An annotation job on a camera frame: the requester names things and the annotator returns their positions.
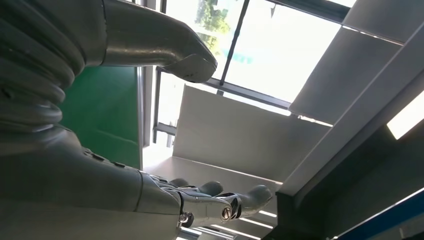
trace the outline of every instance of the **white ceiling panel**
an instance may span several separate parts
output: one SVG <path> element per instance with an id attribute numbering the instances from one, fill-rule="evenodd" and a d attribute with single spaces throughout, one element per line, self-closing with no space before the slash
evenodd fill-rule
<path id="1" fill-rule="evenodd" d="M 424 21 L 422 0 L 357 0 L 343 24 L 405 43 Z"/>
<path id="2" fill-rule="evenodd" d="M 289 110 L 334 124 L 399 49 L 341 28 Z"/>
<path id="3" fill-rule="evenodd" d="M 283 182 L 329 129 L 186 86 L 173 155 Z"/>

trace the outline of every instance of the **glass pane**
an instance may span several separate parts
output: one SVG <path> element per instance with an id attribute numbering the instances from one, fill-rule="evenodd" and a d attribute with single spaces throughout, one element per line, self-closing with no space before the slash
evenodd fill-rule
<path id="1" fill-rule="evenodd" d="M 189 25 L 218 61 L 221 79 L 243 0 L 167 0 L 166 14 Z"/>
<path id="2" fill-rule="evenodd" d="M 174 140 L 175 140 L 175 136 L 169 135 L 163 131 L 157 131 L 156 144 L 167 147 L 167 148 L 173 148 Z"/>
<path id="3" fill-rule="evenodd" d="M 329 0 L 329 1 L 351 8 L 354 6 L 357 0 Z"/>
<path id="4" fill-rule="evenodd" d="M 242 103 L 245 103 L 245 104 L 249 104 L 249 105 L 258 107 L 260 109 L 264 109 L 264 110 L 274 112 L 274 113 L 277 113 L 277 114 L 281 114 L 281 115 L 284 115 L 284 116 L 290 116 L 292 114 L 292 112 L 290 112 L 289 110 L 281 109 L 281 108 L 276 107 L 276 106 L 271 106 L 271 105 L 268 105 L 268 104 L 265 104 L 265 103 L 262 103 L 262 102 L 259 102 L 259 101 L 255 101 L 255 100 L 252 100 L 252 99 L 249 99 L 249 98 L 245 98 L 245 97 L 242 97 L 242 96 L 239 96 L 239 95 L 235 95 L 235 94 L 232 94 L 232 93 L 229 93 L 229 92 L 224 92 L 223 96 L 226 97 L 226 98 L 232 99 L 232 100 L 236 100 L 236 101 L 239 101 L 239 102 L 242 102 Z"/>
<path id="5" fill-rule="evenodd" d="M 160 123 L 176 127 L 180 116 L 181 100 L 183 99 L 184 85 L 197 88 L 213 94 L 217 90 L 201 83 L 184 81 L 172 74 L 162 72 L 160 77 L 159 113 Z"/>
<path id="6" fill-rule="evenodd" d="M 226 82 L 292 103 L 340 25 L 251 0 Z"/>

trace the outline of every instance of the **metal screw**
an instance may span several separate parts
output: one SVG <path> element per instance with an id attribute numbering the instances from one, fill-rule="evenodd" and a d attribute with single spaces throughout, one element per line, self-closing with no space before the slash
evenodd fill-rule
<path id="1" fill-rule="evenodd" d="M 224 207 L 224 209 L 222 210 L 222 219 L 227 221 L 228 219 L 230 219 L 231 217 L 231 209 L 229 207 Z"/>
<path id="2" fill-rule="evenodd" d="M 187 213 L 183 213 L 179 216 L 178 221 L 182 224 L 185 224 L 189 221 L 189 215 Z"/>

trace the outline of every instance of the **bright light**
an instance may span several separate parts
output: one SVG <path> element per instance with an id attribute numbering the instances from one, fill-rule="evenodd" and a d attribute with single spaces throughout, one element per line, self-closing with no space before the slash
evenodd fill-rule
<path id="1" fill-rule="evenodd" d="M 264 214 L 264 215 L 267 215 L 267 216 L 270 216 L 270 217 L 273 217 L 273 218 L 276 218 L 277 217 L 277 214 L 274 214 L 274 213 L 270 213 L 270 212 L 267 212 L 267 211 L 259 211 L 259 213 L 260 214 Z"/>
<path id="2" fill-rule="evenodd" d="M 424 91 L 387 123 L 395 139 L 400 139 L 424 119 Z"/>
<path id="3" fill-rule="evenodd" d="M 282 109 L 282 108 L 279 108 L 279 107 L 276 107 L 276 106 L 271 106 L 271 105 L 268 105 L 268 104 L 265 104 L 265 103 L 262 103 L 262 102 L 259 102 L 259 101 L 251 100 L 251 99 L 248 99 L 248 98 L 245 98 L 245 97 L 242 97 L 242 96 L 239 96 L 239 95 L 235 95 L 235 94 L 232 94 L 232 93 L 229 93 L 229 92 L 224 92 L 223 96 L 226 97 L 226 98 L 232 99 L 232 100 L 236 100 L 236 101 L 239 101 L 239 102 L 242 102 L 242 103 L 245 103 L 245 104 L 255 106 L 255 107 L 263 109 L 263 110 L 267 110 L 267 111 L 276 113 L 276 114 L 281 114 L 281 115 L 284 115 L 284 116 L 287 116 L 287 117 L 292 115 L 292 112 L 289 111 L 289 110 Z"/>
<path id="4" fill-rule="evenodd" d="M 251 223 L 251 224 L 256 224 L 256 225 L 259 225 L 259 226 L 265 227 L 265 228 L 269 228 L 269 229 L 273 229 L 273 228 L 274 228 L 273 226 L 266 225 L 266 224 L 263 224 L 263 223 L 258 222 L 258 221 L 253 221 L 253 220 L 250 220 L 250 219 L 247 219 L 247 218 L 244 218 L 244 217 L 239 218 L 239 219 L 240 219 L 240 220 L 242 220 L 242 221 L 245 221 L 245 222 Z"/>
<path id="5" fill-rule="evenodd" d="M 242 235 L 242 236 L 245 236 L 245 237 L 248 237 L 248 238 L 251 238 L 251 239 L 261 240 L 260 237 L 252 236 L 252 235 L 249 235 L 247 233 L 236 231 L 236 230 L 233 230 L 233 229 L 230 229 L 230 228 L 226 228 L 226 227 L 223 227 L 223 226 L 219 226 L 219 225 L 211 225 L 211 226 L 214 227 L 214 228 L 217 228 L 217 229 L 225 230 L 227 232 L 231 232 L 231 233 L 234 233 L 234 234 Z"/>
<path id="6" fill-rule="evenodd" d="M 310 117 L 307 117 L 307 116 L 301 116 L 300 115 L 297 118 L 300 119 L 300 120 L 311 122 L 311 123 L 315 123 L 315 124 L 319 124 L 319 125 L 324 125 L 324 126 L 327 126 L 327 127 L 330 127 L 330 128 L 333 127 L 333 125 L 331 125 L 329 123 L 326 123 L 326 122 L 323 122 L 323 121 L 318 121 L 318 120 L 315 120 L 315 119 L 310 118 Z"/>
<path id="7" fill-rule="evenodd" d="M 192 233 L 192 234 L 196 234 L 196 235 L 199 235 L 199 236 L 202 235 L 202 232 L 201 231 L 196 231 L 194 229 L 183 227 L 183 226 L 181 227 L 181 230 L 183 230 L 185 232 Z"/>

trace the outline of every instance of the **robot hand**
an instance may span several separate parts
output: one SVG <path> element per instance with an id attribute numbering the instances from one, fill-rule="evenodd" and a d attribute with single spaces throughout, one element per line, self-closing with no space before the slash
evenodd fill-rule
<path id="1" fill-rule="evenodd" d="M 186 228 L 223 224 L 252 216 L 265 207 L 273 196 L 264 185 L 255 186 L 246 195 L 232 192 L 220 194 L 223 187 L 217 181 L 195 187 L 182 178 L 167 181 L 158 176 L 150 177 L 161 189 L 180 195 L 179 221 Z"/>

